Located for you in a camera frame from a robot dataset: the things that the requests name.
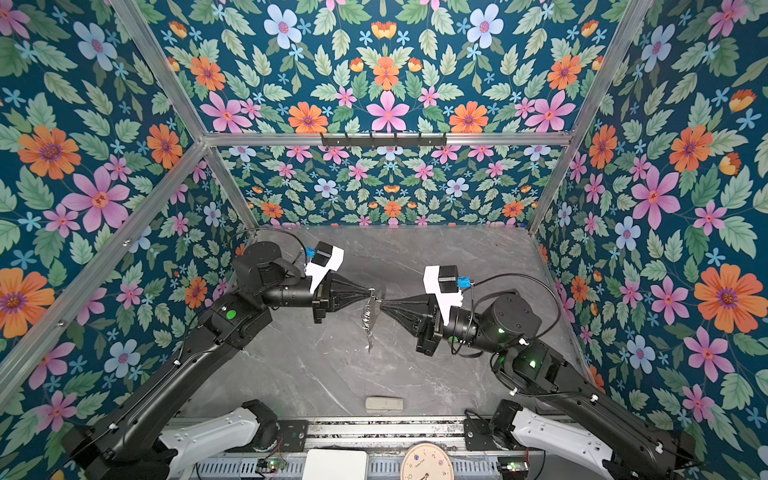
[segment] clock face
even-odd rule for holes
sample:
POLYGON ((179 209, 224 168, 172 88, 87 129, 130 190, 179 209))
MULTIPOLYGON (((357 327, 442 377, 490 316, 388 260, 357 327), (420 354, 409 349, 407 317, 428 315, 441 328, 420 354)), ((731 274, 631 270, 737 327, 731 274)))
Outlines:
POLYGON ((402 460, 400 480, 453 480, 453 465, 437 445, 419 443, 402 460))

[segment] floral wall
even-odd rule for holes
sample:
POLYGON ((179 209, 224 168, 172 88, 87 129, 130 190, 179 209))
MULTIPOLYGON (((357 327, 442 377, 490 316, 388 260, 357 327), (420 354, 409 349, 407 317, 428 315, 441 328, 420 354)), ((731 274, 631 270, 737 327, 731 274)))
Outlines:
MULTIPOLYGON (((555 132, 571 128, 625 7, 195 0, 158 2, 152 28, 210 131, 555 132)), ((559 149, 223 153, 272 223, 520 225, 559 149)))
POLYGON ((0 2, 0 356, 189 143, 111 10, 94 8, 0 2))
POLYGON ((652 9, 538 231, 597 384, 696 439, 688 478, 768 475, 766 13, 652 9))
POLYGON ((61 437, 116 408, 233 287, 238 222, 201 161, 0 416, 0 478, 78 478, 61 437))

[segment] wall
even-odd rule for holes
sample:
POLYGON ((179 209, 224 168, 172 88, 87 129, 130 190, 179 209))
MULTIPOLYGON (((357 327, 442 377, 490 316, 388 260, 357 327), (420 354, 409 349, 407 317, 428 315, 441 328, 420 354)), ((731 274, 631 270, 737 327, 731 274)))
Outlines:
MULTIPOLYGON (((554 132, 571 128, 626 6, 427 3, 169 2, 157 6, 167 20, 152 27, 211 131, 554 132), (472 37, 472 19, 479 25, 494 9, 494 35, 485 44, 472 37), (271 18, 283 16, 290 36, 272 35, 271 18), (548 81, 566 56, 574 56, 573 75, 548 81), (398 105, 391 124, 376 120, 387 96, 398 105), (561 105, 559 123, 533 121, 536 101, 561 105), (472 105, 475 123, 464 128, 459 116, 472 105), (229 124, 221 118, 225 106, 235 114, 229 124), (302 106, 309 127, 301 125, 302 106)), ((603 109, 613 111, 613 102, 603 109)), ((310 156, 304 147, 296 156, 284 147, 242 148, 249 153, 233 149, 242 159, 235 174, 255 211, 265 221, 308 224, 519 225, 531 218, 559 152, 539 157, 533 148, 501 146, 486 157, 461 147, 433 157, 429 149, 313 148, 310 156)))
POLYGON ((696 439, 688 478, 768 475, 767 12, 653 9, 538 231, 598 385, 696 439))

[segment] marble surface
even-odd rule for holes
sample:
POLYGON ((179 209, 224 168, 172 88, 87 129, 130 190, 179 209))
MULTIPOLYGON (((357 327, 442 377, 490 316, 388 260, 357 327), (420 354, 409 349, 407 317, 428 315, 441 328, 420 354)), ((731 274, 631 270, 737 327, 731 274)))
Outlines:
MULTIPOLYGON (((291 232, 308 247, 322 240, 343 248, 339 273, 363 286, 386 285, 389 299, 424 293, 427 265, 455 264, 473 280, 504 272, 546 278, 539 253, 522 228, 314 227, 291 232)), ((260 233, 259 238, 277 242, 286 258, 300 252, 287 235, 260 233)), ((508 287, 520 291, 542 326, 554 320, 551 296, 525 279, 494 280, 479 287, 475 298, 508 287)), ((204 383, 182 415, 213 417, 251 399, 262 400, 278 416, 367 415, 367 396, 403 398, 403 415, 461 415, 466 408, 492 413, 508 395, 488 367, 488 354, 451 356, 443 343, 433 357, 424 356, 415 351, 415 338, 385 314, 376 321, 368 353, 360 319, 363 304, 329 313, 319 325, 309 309, 273 312, 273 322, 204 383)), ((564 322, 544 340, 575 361, 573 333, 564 322)))

